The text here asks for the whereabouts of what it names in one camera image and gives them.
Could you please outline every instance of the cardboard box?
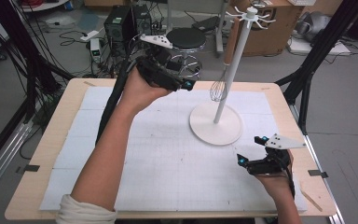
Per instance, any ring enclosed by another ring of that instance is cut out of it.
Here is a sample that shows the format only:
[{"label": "cardboard box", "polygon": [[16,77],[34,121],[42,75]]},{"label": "cardboard box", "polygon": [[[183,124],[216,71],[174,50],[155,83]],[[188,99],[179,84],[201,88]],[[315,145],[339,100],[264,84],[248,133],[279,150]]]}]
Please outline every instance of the cardboard box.
[{"label": "cardboard box", "polygon": [[[276,20],[268,25],[267,30],[260,29],[253,24],[248,41],[246,42],[243,56],[275,55],[282,53],[287,40],[296,27],[296,22],[301,16],[304,7],[296,7],[286,0],[269,0],[267,7],[259,8],[257,15],[269,15],[265,20]],[[231,0],[230,5],[240,11],[246,11],[250,7],[247,0]]]},{"label": "cardboard box", "polygon": [[84,0],[86,7],[112,7],[115,5],[126,6],[130,4],[129,0]]}]

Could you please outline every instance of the wooden table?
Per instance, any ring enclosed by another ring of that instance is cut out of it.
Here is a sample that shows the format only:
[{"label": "wooden table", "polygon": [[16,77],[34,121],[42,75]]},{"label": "wooden table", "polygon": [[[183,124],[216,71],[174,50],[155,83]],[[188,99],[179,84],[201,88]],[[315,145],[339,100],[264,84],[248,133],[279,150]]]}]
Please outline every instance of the wooden table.
[{"label": "wooden table", "polygon": [[[40,211],[41,204],[54,162],[62,149],[68,130],[83,101],[88,87],[113,87],[113,79],[72,79],[66,88],[54,115],[30,161],[38,165],[37,172],[25,172],[5,216],[10,220],[54,219],[56,212]],[[209,90],[212,82],[199,81],[195,89]],[[279,134],[303,141],[304,136],[283,98],[279,86],[273,83],[233,83],[232,91],[262,91],[266,94],[270,109],[279,129]],[[308,170],[317,170],[309,151],[292,150],[295,158],[293,170],[306,198],[308,210],[301,216],[330,217],[336,214],[336,207],[320,176],[310,176]],[[256,212],[120,212],[118,218],[192,218],[192,217],[270,217],[274,214]]]}]

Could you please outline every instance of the human arm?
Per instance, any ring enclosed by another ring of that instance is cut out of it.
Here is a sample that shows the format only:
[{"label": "human arm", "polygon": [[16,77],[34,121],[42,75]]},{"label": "human arm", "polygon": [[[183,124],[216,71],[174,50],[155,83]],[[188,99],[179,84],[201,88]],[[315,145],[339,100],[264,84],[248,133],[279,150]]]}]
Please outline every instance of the human arm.
[{"label": "human arm", "polygon": [[[291,165],[293,163],[293,156],[289,151]],[[300,216],[297,211],[295,201],[292,196],[292,191],[289,187],[289,180],[284,173],[274,176],[258,175],[256,178],[264,185],[269,196],[275,202],[278,211],[279,224],[299,224],[301,223]]]},{"label": "human arm", "polygon": [[134,117],[169,92],[150,87],[136,67],[129,74],[119,103],[83,167],[71,196],[80,203],[114,209]]}]

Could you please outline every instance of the round stool seat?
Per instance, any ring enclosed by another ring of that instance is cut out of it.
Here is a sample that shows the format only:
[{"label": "round stool seat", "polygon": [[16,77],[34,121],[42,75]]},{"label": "round stool seat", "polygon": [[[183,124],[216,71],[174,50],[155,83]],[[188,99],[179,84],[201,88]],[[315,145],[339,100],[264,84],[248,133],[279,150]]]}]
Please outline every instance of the round stool seat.
[{"label": "round stool seat", "polygon": [[198,29],[178,28],[167,34],[168,40],[178,49],[198,49],[205,44],[206,37]]}]

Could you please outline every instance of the white sleeve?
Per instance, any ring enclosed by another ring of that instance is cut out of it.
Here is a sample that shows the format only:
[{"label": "white sleeve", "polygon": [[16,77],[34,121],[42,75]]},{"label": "white sleeve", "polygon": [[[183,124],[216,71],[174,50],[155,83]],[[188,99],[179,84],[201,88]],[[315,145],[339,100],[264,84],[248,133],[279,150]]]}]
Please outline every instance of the white sleeve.
[{"label": "white sleeve", "polygon": [[103,207],[79,203],[69,194],[62,196],[60,206],[61,209],[56,218],[58,224],[112,224],[115,223],[117,216],[116,212],[108,211]]}]

